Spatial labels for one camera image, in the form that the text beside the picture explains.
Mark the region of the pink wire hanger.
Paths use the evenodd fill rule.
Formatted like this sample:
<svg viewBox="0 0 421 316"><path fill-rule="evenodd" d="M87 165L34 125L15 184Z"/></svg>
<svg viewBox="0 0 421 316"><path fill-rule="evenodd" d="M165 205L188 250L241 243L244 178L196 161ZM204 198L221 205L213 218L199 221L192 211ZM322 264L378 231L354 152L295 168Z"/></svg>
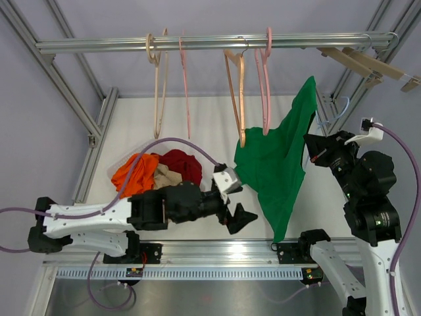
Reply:
<svg viewBox="0 0 421 316"><path fill-rule="evenodd" d="M189 108L189 95L188 95L188 81L187 81L187 67L186 67L186 52L182 48L183 44L183 36L185 35L185 30L182 31L182 35L179 37L179 52L180 52L180 60L182 65L183 71L183 79L184 79L184 95L186 101L186 120L187 120L187 138L191 138L191 117L190 117L190 108Z"/></svg>

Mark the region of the beige t shirt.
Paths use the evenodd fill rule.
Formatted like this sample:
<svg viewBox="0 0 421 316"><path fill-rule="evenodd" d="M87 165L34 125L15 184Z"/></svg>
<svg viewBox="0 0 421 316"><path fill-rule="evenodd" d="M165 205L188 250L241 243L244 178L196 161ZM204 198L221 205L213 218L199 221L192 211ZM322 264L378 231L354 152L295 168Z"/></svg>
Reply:
<svg viewBox="0 0 421 316"><path fill-rule="evenodd" d="M158 164L153 175L153 189L158 190L167 186L176 186L182 182L182 175L171 171L166 165Z"/></svg>

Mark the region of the green t shirt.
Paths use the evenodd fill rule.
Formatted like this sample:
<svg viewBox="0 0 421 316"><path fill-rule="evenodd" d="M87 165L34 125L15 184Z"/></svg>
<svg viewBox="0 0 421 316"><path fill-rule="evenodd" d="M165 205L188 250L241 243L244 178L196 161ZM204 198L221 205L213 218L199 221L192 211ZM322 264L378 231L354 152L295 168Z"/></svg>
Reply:
<svg viewBox="0 0 421 316"><path fill-rule="evenodd" d="M317 110L316 81L303 84L280 125L267 135L262 128L245 130L245 145L237 145L235 171L243 184L256 191L260 208L273 231L273 241L285 238L288 223L305 178L305 141Z"/></svg>

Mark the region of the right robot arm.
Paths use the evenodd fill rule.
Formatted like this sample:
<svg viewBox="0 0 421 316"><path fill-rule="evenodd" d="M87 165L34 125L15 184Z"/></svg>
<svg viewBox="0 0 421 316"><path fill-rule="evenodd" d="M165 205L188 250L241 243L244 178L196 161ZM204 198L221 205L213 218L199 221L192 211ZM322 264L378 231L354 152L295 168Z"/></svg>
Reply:
<svg viewBox="0 0 421 316"><path fill-rule="evenodd" d="M310 161L331 170L347 200L345 220L357 242L365 284L357 283L322 229L302 232L297 253L322 269L341 300L343 315L408 313L397 259L403 245L401 223L387 196L396 183L394 164L379 151L357 155L360 146L382 138L377 128L361 135L340 131L331 136L304 136Z"/></svg>

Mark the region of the pink plastic hanger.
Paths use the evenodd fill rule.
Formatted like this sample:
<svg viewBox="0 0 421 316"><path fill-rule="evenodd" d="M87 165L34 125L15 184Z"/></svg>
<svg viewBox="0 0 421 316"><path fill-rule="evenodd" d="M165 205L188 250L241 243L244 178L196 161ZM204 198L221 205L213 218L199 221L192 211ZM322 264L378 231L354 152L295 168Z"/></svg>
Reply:
<svg viewBox="0 0 421 316"><path fill-rule="evenodd" d="M266 136L270 130L271 121L271 95L270 82L267 69L267 61L272 50L272 29L266 29L266 46L265 49L255 49L255 62L257 66L257 74L260 87L260 98L262 103L262 134Z"/></svg>

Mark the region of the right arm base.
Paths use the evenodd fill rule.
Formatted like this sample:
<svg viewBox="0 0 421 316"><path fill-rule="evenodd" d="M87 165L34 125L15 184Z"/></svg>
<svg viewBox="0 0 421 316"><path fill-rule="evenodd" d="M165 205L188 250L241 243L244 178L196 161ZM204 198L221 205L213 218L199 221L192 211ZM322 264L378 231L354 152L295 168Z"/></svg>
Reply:
<svg viewBox="0 0 421 316"><path fill-rule="evenodd" d="M295 242L272 242L270 249L276 252L279 264L315 264L316 262L310 256L310 246L316 242L331 241L325 230L314 229L301 233ZM316 267L307 267L301 269L304 285L313 285L322 282L324 279L323 270L317 265Z"/></svg>

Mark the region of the orange t shirt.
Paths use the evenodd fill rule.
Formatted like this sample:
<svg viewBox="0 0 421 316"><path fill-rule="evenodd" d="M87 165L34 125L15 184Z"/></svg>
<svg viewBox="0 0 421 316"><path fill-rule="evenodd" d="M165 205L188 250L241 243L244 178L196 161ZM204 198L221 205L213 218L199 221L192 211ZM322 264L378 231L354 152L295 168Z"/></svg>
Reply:
<svg viewBox="0 0 421 316"><path fill-rule="evenodd" d="M138 155L139 153L132 155L127 163L120 167L111 178L111 182L116 187L117 192L121 191L124 181ZM154 185L153 175L158 164L159 156L157 154L143 154L135 165L130 179L119 198L129 198L136 194L142 194L144 191L152 190Z"/></svg>

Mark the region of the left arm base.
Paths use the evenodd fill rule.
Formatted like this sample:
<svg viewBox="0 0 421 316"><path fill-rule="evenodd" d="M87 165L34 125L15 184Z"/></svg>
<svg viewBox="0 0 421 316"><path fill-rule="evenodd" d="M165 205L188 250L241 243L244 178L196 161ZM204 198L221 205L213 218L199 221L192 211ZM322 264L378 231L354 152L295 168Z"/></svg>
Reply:
<svg viewBox="0 0 421 316"><path fill-rule="evenodd" d="M136 285L143 276L146 264L157 265L161 262L162 244L140 242L139 235L134 231L122 233L126 238L127 247L120 257L111 257L107 254L103 256L104 264L114 265L141 265L141 267L126 268L125 276L128 280L120 280L128 286Z"/></svg>

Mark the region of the blue hanger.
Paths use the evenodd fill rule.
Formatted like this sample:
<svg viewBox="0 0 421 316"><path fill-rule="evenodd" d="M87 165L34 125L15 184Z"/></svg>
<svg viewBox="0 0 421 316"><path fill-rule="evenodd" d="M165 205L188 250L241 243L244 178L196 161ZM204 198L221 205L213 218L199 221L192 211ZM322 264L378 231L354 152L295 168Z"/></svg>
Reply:
<svg viewBox="0 0 421 316"><path fill-rule="evenodd" d="M348 110L350 97L341 96L336 101L329 101L327 109L318 101L314 117L310 121L309 134L325 135L329 127L337 122Z"/></svg>

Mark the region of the red t shirt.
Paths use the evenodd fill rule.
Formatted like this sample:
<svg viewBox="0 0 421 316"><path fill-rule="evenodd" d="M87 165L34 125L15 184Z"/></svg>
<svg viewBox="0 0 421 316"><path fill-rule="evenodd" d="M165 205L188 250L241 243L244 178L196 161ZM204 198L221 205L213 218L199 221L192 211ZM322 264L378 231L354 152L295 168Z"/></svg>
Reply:
<svg viewBox="0 0 421 316"><path fill-rule="evenodd" d="M170 171L181 174L183 181L190 181L197 186L201 184L203 169L194 155L188 155L179 149L172 149L159 156L159 163L166 165Z"/></svg>

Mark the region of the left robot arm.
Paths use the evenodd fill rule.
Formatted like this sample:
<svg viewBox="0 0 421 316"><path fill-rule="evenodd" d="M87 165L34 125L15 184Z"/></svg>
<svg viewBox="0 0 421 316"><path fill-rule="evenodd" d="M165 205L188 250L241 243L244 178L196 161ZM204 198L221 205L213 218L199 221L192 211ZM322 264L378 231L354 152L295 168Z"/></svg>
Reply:
<svg viewBox="0 0 421 316"><path fill-rule="evenodd" d="M228 209L218 187L203 192L190 182L148 190L125 197L110 208L105 205L59 205L48 197L37 200L36 224L30 229L28 246L34 253L57 253L67 247L82 248L121 257L133 263L141 255L139 231L166 230L216 216L230 234L236 234L258 216L238 203Z"/></svg>

